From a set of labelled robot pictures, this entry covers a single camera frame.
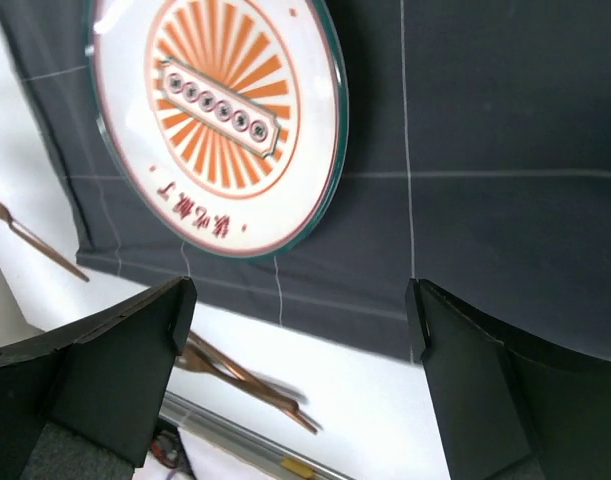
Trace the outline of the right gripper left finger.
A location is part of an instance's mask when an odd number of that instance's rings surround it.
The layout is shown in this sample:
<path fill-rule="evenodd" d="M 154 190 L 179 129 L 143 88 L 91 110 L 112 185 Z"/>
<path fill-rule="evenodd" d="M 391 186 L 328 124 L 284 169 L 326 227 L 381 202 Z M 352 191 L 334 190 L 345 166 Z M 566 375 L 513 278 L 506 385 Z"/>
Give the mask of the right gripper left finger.
<path fill-rule="evenodd" d="M 179 277 L 0 346 L 0 465 L 26 464 L 49 423 L 143 464 L 196 299 Z"/>

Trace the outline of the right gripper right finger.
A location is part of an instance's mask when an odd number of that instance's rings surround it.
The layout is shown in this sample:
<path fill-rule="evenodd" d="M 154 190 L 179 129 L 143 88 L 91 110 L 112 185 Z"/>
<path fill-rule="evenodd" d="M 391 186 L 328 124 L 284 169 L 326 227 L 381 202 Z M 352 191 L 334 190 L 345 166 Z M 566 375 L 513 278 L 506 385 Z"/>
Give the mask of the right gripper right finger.
<path fill-rule="evenodd" d="M 558 346 L 412 279 L 424 369 L 453 479 L 611 479 L 611 362 Z"/>

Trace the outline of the copper fork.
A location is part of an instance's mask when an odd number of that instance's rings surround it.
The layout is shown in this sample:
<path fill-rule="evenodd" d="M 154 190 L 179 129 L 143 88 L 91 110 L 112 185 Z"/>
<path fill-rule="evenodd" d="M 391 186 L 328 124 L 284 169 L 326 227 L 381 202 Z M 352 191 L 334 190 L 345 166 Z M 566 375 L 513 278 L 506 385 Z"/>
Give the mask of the copper fork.
<path fill-rule="evenodd" d="M 4 222 L 9 230 L 13 232 L 17 237 L 25 241 L 32 248 L 39 251 L 42 255 L 50 259 L 61 268 L 68 271 L 83 282 L 89 282 L 89 277 L 81 271 L 76 265 L 67 260 L 57 250 L 52 248 L 49 244 L 44 242 L 40 237 L 34 234 L 27 227 L 17 221 L 11 214 L 9 209 L 0 202 L 0 220 Z"/>

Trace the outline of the dark grey checked cloth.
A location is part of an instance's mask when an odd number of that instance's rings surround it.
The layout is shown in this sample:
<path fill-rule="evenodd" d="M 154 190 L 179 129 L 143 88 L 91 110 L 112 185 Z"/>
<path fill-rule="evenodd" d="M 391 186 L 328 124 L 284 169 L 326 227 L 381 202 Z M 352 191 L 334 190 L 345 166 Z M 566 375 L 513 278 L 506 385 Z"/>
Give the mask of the dark grey checked cloth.
<path fill-rule="evenodd" d="M 87 1 L 0 1 L 0 23 L 78 233 L 77 257 L 143 285 L 406 359 L 404 291 L 430 281 L 519 329 L 611 360 L 611 1 L 332 1 L 345 170 L 275 258 L 182 241 L 97 126 Z"/>

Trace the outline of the patterned glass plate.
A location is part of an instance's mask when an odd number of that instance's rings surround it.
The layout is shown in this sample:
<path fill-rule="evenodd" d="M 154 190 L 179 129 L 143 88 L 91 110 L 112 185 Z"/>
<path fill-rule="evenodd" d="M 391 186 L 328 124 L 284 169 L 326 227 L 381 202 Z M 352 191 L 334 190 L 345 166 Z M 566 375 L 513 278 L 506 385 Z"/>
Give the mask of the patterned glass plate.
<path fill-rule="evenodd" d="M 349 92 L 322 1 L 93 1 L 99 128 L 147 207 L 236 259 L 302 242 L 344 166 Z"/>

